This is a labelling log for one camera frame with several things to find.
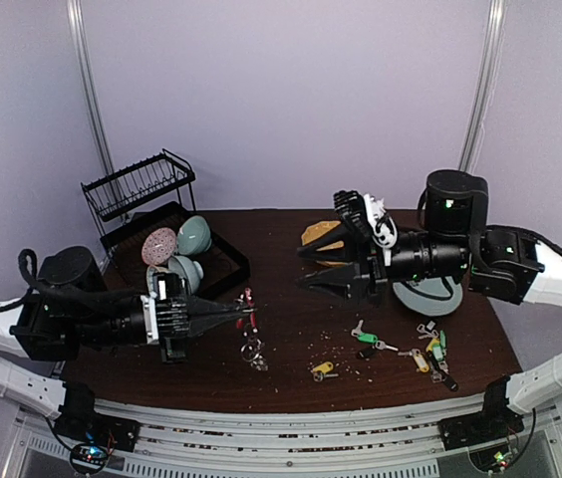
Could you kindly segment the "red handled key ring holder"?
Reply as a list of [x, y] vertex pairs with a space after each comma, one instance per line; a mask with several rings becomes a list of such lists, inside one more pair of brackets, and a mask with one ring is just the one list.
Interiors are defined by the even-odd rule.
[[262, 353], [264, 343], [259, 338], [258, 324], [256, 330], [247, 325], [244, 330], [239, 331], [243, 338], [243, 345], [240, 349], [241, 358], [253, 369], [261, 372], [267, 371], [268, 362]]

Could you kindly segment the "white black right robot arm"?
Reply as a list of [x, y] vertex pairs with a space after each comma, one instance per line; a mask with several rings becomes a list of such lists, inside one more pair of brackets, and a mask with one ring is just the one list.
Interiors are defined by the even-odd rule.
[[[356, 190], [335, 193], [334, 209], [339, 225], [297, 250], [302, 259], [333, 265], [298, 279], [304, 289], [377, 305], [389, 283], [452, 277], [507, 303], [562, 307], [562, 248], [528, 229], [488, 224], [482, 177], [454, 169], [430, 173], [417, 230], [399, 229], [383, 201]], [[562, 353], [492, 382], [480, 411], [442, 420], [443, 446], [473, 446], [519, 432], [524, 415], [561, 393]]]

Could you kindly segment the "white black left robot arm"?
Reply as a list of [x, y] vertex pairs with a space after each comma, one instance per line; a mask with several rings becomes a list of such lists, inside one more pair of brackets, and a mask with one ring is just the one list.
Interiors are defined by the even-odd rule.
[[26, 294], [0, 302], [0, 396], [50, 422], [52, 432], [90, 445], [132, 452], [140, 424], [97, 412], [83, 383], [44, 377], [12, 363], [76, 359], [81, 348], [157, 346], [166, 363], [182, 362], [188, 342], [222, 324], [253, 323], [249, 290], [233, 304], [196, 297], [169, 270], [152, 277], [148, 293], [106, 288], [86, 247], [65, 249], [39, 263], [24, 249], [18, 266]]

